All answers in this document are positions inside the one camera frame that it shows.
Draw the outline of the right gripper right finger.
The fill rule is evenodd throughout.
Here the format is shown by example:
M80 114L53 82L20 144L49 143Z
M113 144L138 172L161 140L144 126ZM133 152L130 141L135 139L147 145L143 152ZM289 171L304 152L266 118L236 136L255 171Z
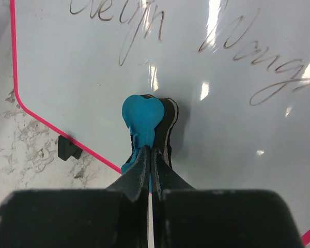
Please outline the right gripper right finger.
M156 247L303 247L283 199L267 190L197 190L151 153Z

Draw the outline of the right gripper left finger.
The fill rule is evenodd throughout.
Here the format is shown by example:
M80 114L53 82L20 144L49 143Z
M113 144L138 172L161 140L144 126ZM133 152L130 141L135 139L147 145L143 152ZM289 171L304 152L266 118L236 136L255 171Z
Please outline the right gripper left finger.
M23 190L0 205L0 247L147 247L150 148L105 189Z

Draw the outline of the blue whiteboard eraser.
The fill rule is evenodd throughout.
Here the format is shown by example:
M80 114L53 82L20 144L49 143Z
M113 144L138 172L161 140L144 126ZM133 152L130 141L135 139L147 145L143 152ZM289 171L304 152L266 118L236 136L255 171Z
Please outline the blue whiteboard eraser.
M160 149L165 163L172 167L170 135L178 116L178 104L171 98L146 94L131 95L124 101L122 117L130 131L132 154L122 165L122 174L132 167L145 145Z

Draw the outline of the pink framed whiteboard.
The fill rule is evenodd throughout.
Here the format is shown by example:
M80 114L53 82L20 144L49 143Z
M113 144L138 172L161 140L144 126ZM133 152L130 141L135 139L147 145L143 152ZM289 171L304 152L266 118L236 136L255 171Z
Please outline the pink framed whiteboard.
M310 1L11 1L15 96L114 170L130 95L179 105L173 167L267 189L310 244Z

